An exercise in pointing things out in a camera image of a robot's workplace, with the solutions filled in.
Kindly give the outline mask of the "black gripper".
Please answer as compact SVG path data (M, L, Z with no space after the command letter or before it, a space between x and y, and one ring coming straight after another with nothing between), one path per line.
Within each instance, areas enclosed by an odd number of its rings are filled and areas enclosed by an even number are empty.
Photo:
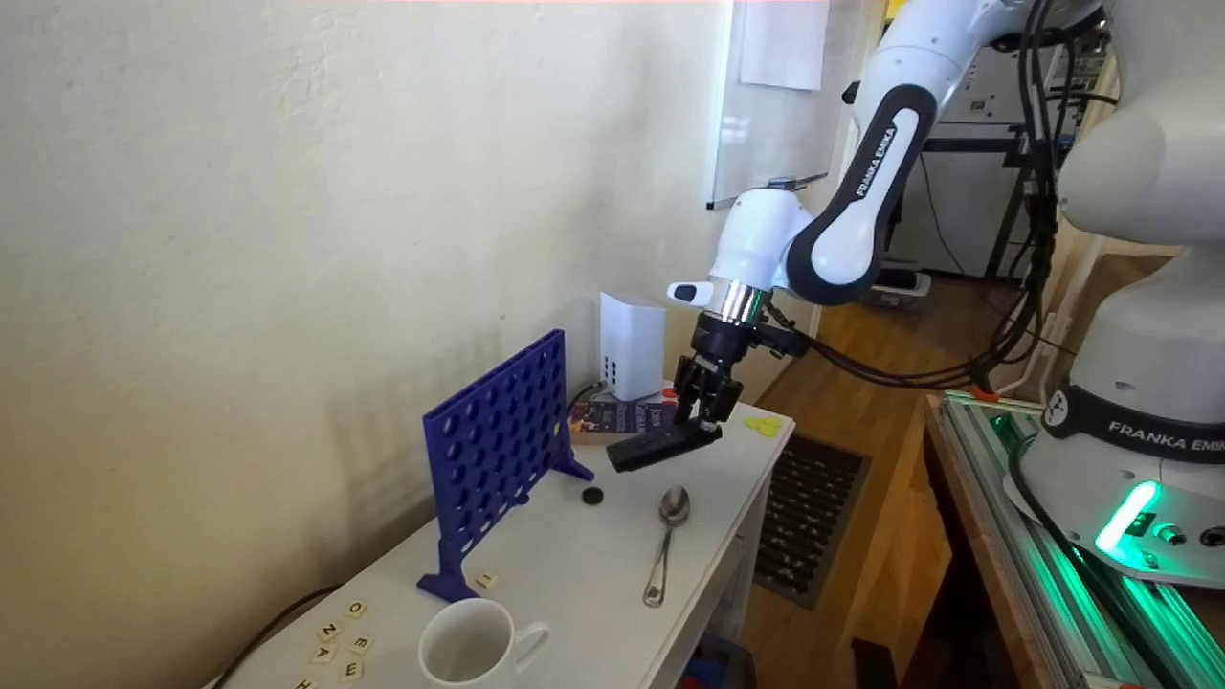
M807 337L799 331L781 331L781 327L733 327L713 314L698 319L698 331L690 337L690 351L678 360L673 373L673 393L678 424L721 424L733 417L744 383L736 380L736 363L752 350L768 350L775 358L803 358Z

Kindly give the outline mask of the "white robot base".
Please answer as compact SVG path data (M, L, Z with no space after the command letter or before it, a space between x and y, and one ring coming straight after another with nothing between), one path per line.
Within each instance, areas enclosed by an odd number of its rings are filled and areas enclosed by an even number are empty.
M1172 261L1105 294L1012 472L1018 506L1149 582L1225 586L1225 0L1103 0L1119 109L1059 211Z

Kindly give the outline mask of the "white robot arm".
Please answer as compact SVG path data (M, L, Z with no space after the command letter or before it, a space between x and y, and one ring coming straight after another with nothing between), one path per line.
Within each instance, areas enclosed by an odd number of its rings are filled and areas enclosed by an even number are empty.
M813 213L798 192L744 192L703 278L669 299L698 312L673 373L673 420L721 424L744 383L733 366L767 342L767 301L791 290L817 306L854 301L882 273L886 222L958 83L983 47L1082 23L1103 0L906 0L854 88L856 151L831 204Z

